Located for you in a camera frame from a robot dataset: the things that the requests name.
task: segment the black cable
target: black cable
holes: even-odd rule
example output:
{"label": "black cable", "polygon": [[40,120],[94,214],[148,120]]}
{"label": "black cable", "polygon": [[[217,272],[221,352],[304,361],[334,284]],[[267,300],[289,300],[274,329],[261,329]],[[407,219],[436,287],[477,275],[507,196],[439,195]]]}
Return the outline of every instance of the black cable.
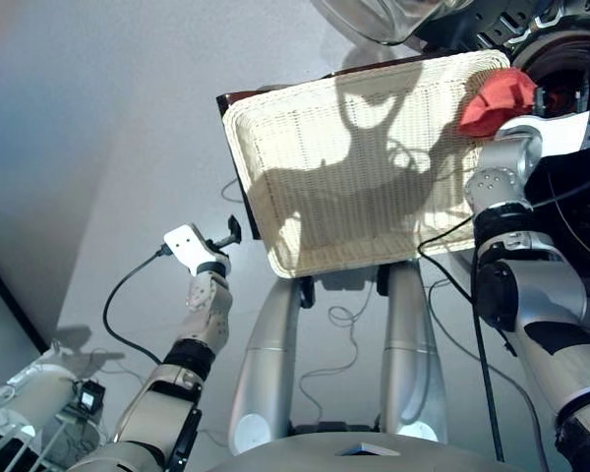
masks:
{"label": "black cable", "polygon": [[[478,255],[476,249],[472,256],[472,271],[470,272],[470,293],[472,300],[476,297],[476,272],[478,267]],[[488,413],[490,415],[490,427],[492,429],[492,440],[494,442],[494,452],[499,462],[504,462],[502,453],[501,432],[499,431],[499,418],[496,413],[496,404],[494,402],[494,390],[492,389],[492,379],[490,379],[490,368],[488,367],[488,358],[485,353],[485,343],[483,341],[483,331],[481,330],[481,319],[476,311],[476,304],[472,303],[472,321],[474,323],[474,335],[479,350],[479,364],[481,364],[481,373],[483,374],[483,387],[488,402]]]}
{"label": "black cable", "polygon": [[129,272],[127,275],[125,275],[124,277],[122,277],[120,279],[120,281],[116,284],[116,286],[109,293],[109,296],[107,297],[107,301],[105,302],[105,307],[102,309],[102,323],[104,324],[105,329],[107,330],[107,332],[109,333],[109,335],[111,337],[113,337],[114,339],[122,342],[123,344],[125,344],[125,345],[127,345],[127,346],[129,346],[129,347],[131,347],[131,348],[133,348],[133,349],[135,349],[137,351],[142,352],[144,355],[146,355],[149,359],[151,359],[151,361],[153,361],[157,365],[161,364],[161,361],[157,358],[157,356],[155,356],[152,352],[150,352],[145,347],[143,347],[143,346],[141,346],[139,344],[136,344],[135,342],[132,342],[129,339],[125,339],[124,337],[122,337],[120,334],[118,334],[116,331],[114,331],[111,328],[111,326],[109,325],[109,321],[107,319],[107,312],[109,311],[109,305],[111,304],[111,301],[113,300],[114,295],[116,295],[116,292],[118,292],[118,290],[120,289],[120,287],[122,287],[123,284],[127,280],[129,280],[131,277],[133,277],[140,270],[142,270],[143,268],[145,268],[146,266],[148,266],[150,263],[152,263],[158,257],[169,254],[169,253],[167,253],[167,251],[170,251],[170,250],[168,249],[168,247],[166,247],[164,249],[164,246],[162,246],[162,248],[159,249],[159,251],[157,251],[150,258],[148,258],[146,261],[144,261],[143,263],[141,263],[140,265],[138,265],[131,272]]}
{"label": "black cable", "polygon": [[[435,323],[440,327],[443,335],[457,349],[459,349],[461,352],[463,352],[464,354],[466,354],[470,358],[474,359],[475,361],[480,361],[478,356],[475,356],[472,352],[470,352],[468,349],[463,347],[452,336],[452,334],[450,334],[450,332],[448,332],[448,330],[443,325],[442,321],[437,316],[437,313],[435,313],[435,308],[433,307],[433,292],[435,291],[435,289],[443,287],[448,283],[449,283],[449,281],[446,280],[445,278],[443,278],[443,279],[438,280],[437,282],[433,283],[433,285],[431,285],[431,287],[429,288],[428,296],[427,296],[427,305],[428,305],[431,317],[433,318]],[[518,391],[518,393],[520,393],[520,396],[524,400],[524,402],[529,410],[529,416],[531,417],[531,426],[533,427],[533,439],[534,439],[536,451],[538,453],[538,460],[540,461],[540,469],[543,472],[549,472],[549,464],[547,463],[547,456],[546,456],[546,452],[544,451],[544,445],[542,443],[542,428],[540,427],[540,420],[538,419],[538,414],[535,410],[535,406],[533,405],[533,401],[531,401],[531,397],[529,396],[527,391],[518,382],[516,382],[514,379],[512,379],[510,376],[508,376],[507,374],[505,374],[504,372],[500,371],[499,369],[497,369],[496,367],[494,367],[490,364],[488,364],[488,367],[490,368],[490,370],[492,372],[494,372],[497,376],[499,376],[504,381],[508,382],[511,386],[513,386]]]}
{"label": "black cable", "polygon": [[577,112],[582,113],[588,109],[590,104],[590,62],[583,72],[583,84],[581,87],[581,96],[577,100]]}
{"label": "black cable", "polygon": [[572,197],[573,195],[576,195],[580,192],[583,192],[584,190],[588,190],[590,188],[590,180],[588,180],[587,182],[584,182],[583,184],[575,187],[574,189],[568,190],[562,194],[559,194],[555,197],[551,197],[549,199],[546,200],[542,200],[541,202],[538,202],[536,204],[533,204],[533,208],[539,208],[539,207],[544,207],[546,205],[550,205],[550,204],[554,204],[555,202],[559,202],[563,199],[567,199],[569,197]]}
{"label": "black cable", "polygon": [[498,422],[497,413],[496,413],[496,405],[494,402],[494,391],[492,389],[492,380],[490,379],[490,370],[488,368],[487,355],[485,353],[485,343],[483,341],[483,332],[481,331],[481,321],[480,321],[479,316],[476,313],[476,309],[474,307],[474,305],[475,305],[474,304],[474,294],[475,294],[475,283],[476,283],[476,276],[475,275],[476,275],[477,264],[478,264],[476,249],[474,250],[474,255],[472,257],[472,269],[471,269],[471,273],[470,273],[470,294],[468,294],[463,289],[463,287],[461,287],[459,282],[457,282],[455,280],[455,278],[452,276],[452,274],[450,274],[450,272],[448,272],[443,267],[443,265],[441,265],[440,263],[435,261],[430,256],[427,256],[426,254],[424,254],[424,247],[427,244],[430,244],[434,241],[438,241],[441,238],[444,238],[448,234],[456,231],[460,227],[469,223],[471,220],[472,220],[472,216],[469,216],[469,217],[465,218],[463,221],[461,221],[460,223],[456,224],[452,228],[445,231],[444,233],[442,233],[434,238],[427,239],[426,241],[422,241],[417,247],[417,252],[420,256],[422,256],[424,259],[426,259],[431,264],[433,264],[435,267],[437,267],[443,273],[443,275],[445,275],[445,278],[447,278],[450,281],[452,286],[454,288],[456,288],[456,290],[461,294],[461,296],[463,296],[463,298],[465,298],[470,303],[470,305],[472,305],[472,319],[474,322],[474,334],[476,336],[476,343],[477,343],[477,347],[479,350],[479,360],[480,360],[480,364],[481,364],[481,373],[483,375],[483,385],[485,387],[485,396],[486,396],[486,399],[488,402],[488,413],[490,415],[490,427],[492,429],[492,439],[494,441],[494,451],[496,454],[496,459],[500,462],[504,462],[504,455],[502,453],[501,433],[499,431],[499,422]]}
{"label": "black cable", "polygon": [[467,223],[469,223],[470,221],[472,221],[472,216],[469,216],[467,218],[465,218],[463,221],[461,221],[460,223],[456,224],[455,226],[451,227],[450,229],[448,229],[447,231],[445,231],[444,233],[431,238],[431,239],[427,239],[426,241],[422,241],[418,247],[417,247],[417,252],[420,256],[422,256],[424,259],[426,259],[427,261],[429,261],[432,265],[434,265],[436,268],[438,268],[443,275],[445,275],[445,278],[447,278],[450,283],[454,286],[454,288],[457,289],[457,291],[461,294],[461,296],[463,298],[465,298],[469,303],[472,303],[472,297],[470,296],[470,294],[468,294],[468,292],[466,292],[463,287],[454,279],[454,277],[452,276],[452,274],[450,274],[450,272],[448,272],[445,267],[443,267],[443,265],[441,265],[440,263],[438,263],[435,259],[431,258],[430,256],[427,256],[424,253],[424,247],[427,244],[431,244],[434,241],[438,241],[441,238],[446,237],[448,234],[456,231],[457,229],[459,229],[460,227],[466,225]]}
{"label": "black cable", "polygon": [[225,192],[227,192],[227,189],[229,189],[232,185],[234,185],[236,182],[238,182],[238,177],[236,177],[235,179],[230,180],[229,182],[227,182],[225,184],[225,186],[220,189],[220,196],[227,202],[231,202],[232,204],[243,204],[244,202],[242,200],[239,199],[232,199],[231,197],[227,197],[225,195]]}

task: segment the woven basket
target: woven basket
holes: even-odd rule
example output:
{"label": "woven basket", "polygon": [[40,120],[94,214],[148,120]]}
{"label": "woven basket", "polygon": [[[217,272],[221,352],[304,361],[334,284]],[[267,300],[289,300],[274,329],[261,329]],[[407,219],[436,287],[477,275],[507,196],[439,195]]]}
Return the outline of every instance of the woven basket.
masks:
{"label": "woven basket", "polygon": [[[281,277],[401,261],[470,210],[481,142],[456,125],[497,51],[335,76],[234,103],[223,116],[243,188]],[[471,225],[429,253],[472,247]]]}

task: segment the red cloth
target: red cloth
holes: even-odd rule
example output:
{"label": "red cloth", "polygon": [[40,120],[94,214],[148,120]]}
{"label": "red cloth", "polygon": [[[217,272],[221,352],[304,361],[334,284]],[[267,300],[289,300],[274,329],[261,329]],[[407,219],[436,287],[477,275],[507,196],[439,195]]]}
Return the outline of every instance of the red cloth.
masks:
{"label": "red cloth", "polygon": [[494,135],[506,121],[531,111],[535,87],[519,69],[495,71],[463,110],[459,133],[473,138]]}

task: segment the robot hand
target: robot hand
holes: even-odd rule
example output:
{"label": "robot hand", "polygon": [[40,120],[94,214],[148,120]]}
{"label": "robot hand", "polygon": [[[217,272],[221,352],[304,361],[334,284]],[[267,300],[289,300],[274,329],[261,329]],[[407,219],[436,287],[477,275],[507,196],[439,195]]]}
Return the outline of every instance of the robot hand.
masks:
{"label": "robot hand", "polygon": [[485,145],[466,184],[477,248],[475,309],[500,329],[553,413],[557,448],[590,471],[590,334],[586,292],[542,231],[524,185],[542,158],[590,148],[590,111],[519,117]]}
{"label": "robot hand", "polygon": [[73,466],[73,472],[130,470],[183,471],[201,420],[197,409],[204,381],[227,341],[232,305],[225,276],[229,258],[221,249],[240,243],[241,230],[229,218],[230,236],[212,242],[193,224],[180,226],[164,241],[193,279],[189,315],[170,352],[121,417],[112,443]]}

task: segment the black joint band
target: black joint band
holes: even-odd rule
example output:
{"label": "black joint band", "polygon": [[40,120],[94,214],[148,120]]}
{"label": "black joint band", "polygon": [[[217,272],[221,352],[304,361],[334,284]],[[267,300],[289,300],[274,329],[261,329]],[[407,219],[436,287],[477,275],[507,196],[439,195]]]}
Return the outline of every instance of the black joint band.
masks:
{"label": "black joint band", "polygon": [[183,367],[197,374],[203,381],[214,362],[214,353],[205,344],[194,339],[175,342],[163,364]]}
{"label": "black joint band", "polygon": [[202,272],[208,271],[215,272],[223,278],[225,278],[226,275],[225,265],[221,263],[203,263],[199,264],[199,266],[197,267],[197,275],[199,275]]}
{"label": "black joint band", "polygon": [[581,408],[590,405],[590,391],[581,396],[577,396],[574,400],[566,403],[564,408],[560,410],[558,418],[556,419],[556,426],[558,430],[563,426],[565,421],[574,415]]}
{"label": "black joint band", "polygon": [[144,449],[146,449],[150,453],[150,455],[153,456],[153,459],[155,459],[155,462],[157,462],[157,465],[159,467],[164,466],[164,453],[161,450],[159,450],[157,447],[155,447],[154,445],[146,444],[144,442],[138,442],[138,441],[127,441],[127,443],[136,444],[136,445],[139,445],[140,447],[143,447]]}
{"label": "black joint band", "polygon": [[540,225],[533,216],[533,211],[521,204],[488,208],[474,218],[474,240],[477,248],[504,233],[539,230]]}

